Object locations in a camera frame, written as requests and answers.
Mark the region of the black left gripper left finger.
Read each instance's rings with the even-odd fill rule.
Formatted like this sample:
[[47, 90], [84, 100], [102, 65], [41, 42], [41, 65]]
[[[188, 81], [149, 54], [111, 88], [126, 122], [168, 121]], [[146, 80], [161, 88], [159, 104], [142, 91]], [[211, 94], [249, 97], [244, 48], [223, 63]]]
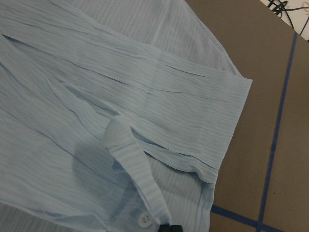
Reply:
[[160, 225], [158, 232], [170, 232], [170, 225]]

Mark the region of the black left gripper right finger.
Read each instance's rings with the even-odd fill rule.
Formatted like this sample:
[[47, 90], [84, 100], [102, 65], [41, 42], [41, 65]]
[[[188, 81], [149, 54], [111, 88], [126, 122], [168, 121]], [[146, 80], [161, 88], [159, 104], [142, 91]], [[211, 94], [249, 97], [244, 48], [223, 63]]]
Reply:
[[170, 231], [171, 232], [183, 232], [183, 228], [181, 225], [171, 225]]

